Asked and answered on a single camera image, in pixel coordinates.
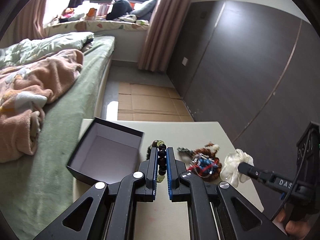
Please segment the person's right hand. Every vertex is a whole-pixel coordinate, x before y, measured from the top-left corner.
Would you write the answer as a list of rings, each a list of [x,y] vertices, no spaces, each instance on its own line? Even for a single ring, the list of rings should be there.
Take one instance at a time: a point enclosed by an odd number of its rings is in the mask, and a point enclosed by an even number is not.
[[[304,220],[289,220],[285,224],[285,220],[288,217],[288,212],[285,209],[282,209],[273,220],[274,225],[285,233],[285,235],[290,236],[293,239],[319,239],[319,228],[316,227],[316,224],[312,227],[309,221]]]

